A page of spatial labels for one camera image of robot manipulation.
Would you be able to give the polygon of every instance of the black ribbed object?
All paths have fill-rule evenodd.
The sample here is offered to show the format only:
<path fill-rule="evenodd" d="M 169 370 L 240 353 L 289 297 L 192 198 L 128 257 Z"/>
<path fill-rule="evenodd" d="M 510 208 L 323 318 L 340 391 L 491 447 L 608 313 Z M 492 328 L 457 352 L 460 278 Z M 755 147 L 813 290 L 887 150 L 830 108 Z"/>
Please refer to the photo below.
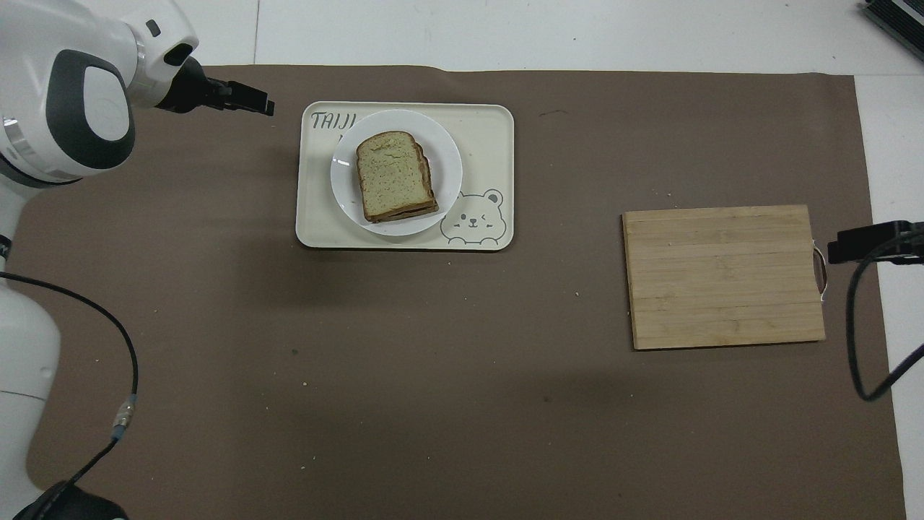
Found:
<path fill-rule="evenodd" d="M 893 0 L 868 0 L 863 9 L 876 25 L 908 47 L 915 56 L 924 60 L 924 26 L 904 11 Z M 924 2 L 905 0 L 909 7 L 924 16 Z"/>

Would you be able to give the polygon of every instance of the black cable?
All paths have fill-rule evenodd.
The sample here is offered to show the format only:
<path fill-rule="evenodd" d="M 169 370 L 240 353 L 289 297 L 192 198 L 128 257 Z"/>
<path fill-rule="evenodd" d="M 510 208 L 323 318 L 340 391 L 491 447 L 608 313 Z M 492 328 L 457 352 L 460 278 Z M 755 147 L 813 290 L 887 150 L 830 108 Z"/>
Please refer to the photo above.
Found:
<path fill-rule="evenodd" d="M 901 243 L 912 242 L 915 238 L 922 235 L 924 235 L 924 229 L 916 229 L 914 231 L 902 233 L 897 237 L 878 245 L 875 249 L 870 251 L 862 261 L 860 261 L 857 269 L 854 270 L 853 277 L 850 279 L 850 284 L 847 286 L 847 362 L 850 364 L 850 376 L 854 381 L 854 389 L 857 391 L 857 395 L 859 395 L 863 401 L 876 401 L 890 387 L 892 387 L 892 385 L 895 384 L 895 381 L 904 375 L 905 372 L 907 372 L 908 369 L 914 365 L 914 363 L 917 363 L 922 357 L 924 357 L 924 344 L 917 347 L 914 352 L 902 360 L 902 362 L 898 364 L 895 370 L 890 372 L 889 375 L 882 381 L 882 383 L 876 387 L 876 390 L 874 390 L 872 393 L 866 392 L 866 389 L 863 387 L 863 381 L 860 378 L 859 367 L 857 365 L 857 337 L 855 333 L 854 319 L 854 310 L 856 307 L 857 299 L 857 286 L 859 285 L 860 277 L 863 276 L 863 271 L 865 271 L 870 264 L 875 262 L 881 254 Z"/>
<path fill-rule="evenodd" d="M 31 279 L 29 277 L 23 277 L 20 275 L 14 275 L 12 273 L 7 273 L 5 271 L 0 271 L 0 279 L 10 279 L 10 280 L 18 281 L 21 283 L 27 283 L 27 284 L 34 285 L 37 287 L 42 287 L 50 291 L 60 292 L 61 294 L 65 294 L 66 296 L 70 296 L 71 298 L 74 298 L 75 300 L 78 300 L 79 302 L 87 304 L 89 307 L 93 308 L 94 310 L 96 310 L 97 312 L 105 316 L 107 319 L 109 319 L 109 321 L 111 321 L 113 325 L 115 325 L 115 327 L 118 328 L 118 331 L 122 334 L 122 338 L 125 340 L 125 344 L 128 347 L 128 355 L 131 357 L 131 397 L 129 399 L 132 402 L 134 402 L 134 396 L 138 394 L 138 356 L 135 354 L 135 345 L 131 342 L 131 337 L 129 337 L 128 331 L 125 329 L 125 327 L 122 325 L 122 322 L 120 322 L 117 317 L 113 316 L 113 314 L 107 311 L 105 308 L 103 308 L 102 305 L 99 305 L 98 303 L 94 302 L 90 298 L 77 294 L 76 292 L 73 292 L 70 289 L 65 289 L 64 287 L 61 287 L 59 285 L 54 285 L 54 283 L 49 283 L 47 281 L 41 281 L 39 279 Z M 60 496 L 61 493 L 63 493 L 66 489 L 69 489 L 71 486 L 76 484 L 77 481 L 80 480 L 80 478 L 84 476 L 84 474 L 90 471 L 96 465 L 96 463 L 100 462 L 100 459 L 105 457 L 106 454 L 109 453 L 115 447 L 115 445 L 119 442 L 120 439 L 121 439 L 121 432 L 119 432 L 118 436 L 114 435 L 109 440 L 109 444 L 107 444 L 105 448 L 100 450 L 100 452 L 96 453 L 93 456 L 93 458 L 90 459 L 89 462 L 87 462 L 77 473 L 75 473 L 73 477 L 71 477 L 67 481 L 67 483 L 58 491 L 57 496 Z M 51 499 L 47 503 L 47 507 L 51 507 L 51 505 L 57 499 L 57 496 L 55 496 L 53 499 Z"/>

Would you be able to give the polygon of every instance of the white table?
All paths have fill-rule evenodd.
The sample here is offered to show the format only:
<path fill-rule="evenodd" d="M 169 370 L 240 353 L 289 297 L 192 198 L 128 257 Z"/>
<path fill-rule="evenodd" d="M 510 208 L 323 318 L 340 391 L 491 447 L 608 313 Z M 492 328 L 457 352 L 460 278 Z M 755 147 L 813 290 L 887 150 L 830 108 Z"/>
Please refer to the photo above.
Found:
<path fill-rule="evenodd" d="M 110 16 L 144 3 L 84 1 Z M 924 63 L 869 22 L 856 2 L 177 2 L 201 38 L 194 56 L 208 65 L 855 75 L 873 220 L 924 220 L 918 200 L 924 193 Z M 882 266 L 880 278 L 889 361 L 895 366 L 924 342 L 924 270 Z M 906 374 L 893 394 L 907 517 L 924 518 L 924 405 L 918 401 L 924 396 L 924 366 Z"/>

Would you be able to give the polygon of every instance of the white rectangular tray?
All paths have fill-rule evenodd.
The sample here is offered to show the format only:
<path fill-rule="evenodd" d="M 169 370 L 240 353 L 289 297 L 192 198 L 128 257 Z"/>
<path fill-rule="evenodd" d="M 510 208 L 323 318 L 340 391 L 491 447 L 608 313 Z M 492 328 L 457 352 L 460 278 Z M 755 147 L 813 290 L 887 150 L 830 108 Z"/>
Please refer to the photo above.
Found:
<path fill-rule="evenodd" d="M 404 237 L 357 226 L 331 190 L 331 159 L 343 133 L 382 110 L 415 110 L 446 128 L 462 156 L 462 192 L 437 225 Z M 496 221 L 486 228 L 453 227 L 462 214 Z M 499 251 L 514 236 L 514 119 L 500 105 L 318 101 L 301 118 L 296 234 L 309 247 Z"/>

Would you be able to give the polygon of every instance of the white robotic arm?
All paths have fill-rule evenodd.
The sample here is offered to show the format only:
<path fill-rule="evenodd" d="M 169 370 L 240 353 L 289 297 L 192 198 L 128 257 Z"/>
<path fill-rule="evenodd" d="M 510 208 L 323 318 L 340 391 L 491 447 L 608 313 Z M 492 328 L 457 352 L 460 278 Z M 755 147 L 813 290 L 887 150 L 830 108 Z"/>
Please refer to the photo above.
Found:
<path fill-rule="evenodd" d="M 98 17 L 74 0 L 0 2 L 0 271 L 32 196 L 128 158 L 132 106 L 273 114 L 266 93 L 206 78 L 189 57 L 198 43 L 172 0 L 152 0 L 124 19 Z M 124 517 L 92 496 L 87 503 L 98 511 L 65 511 L 55 501 L 82 491 L 41 494 L 26 474 L 58 351 L 51 317 L 0 279 L 0 520 Z"/>

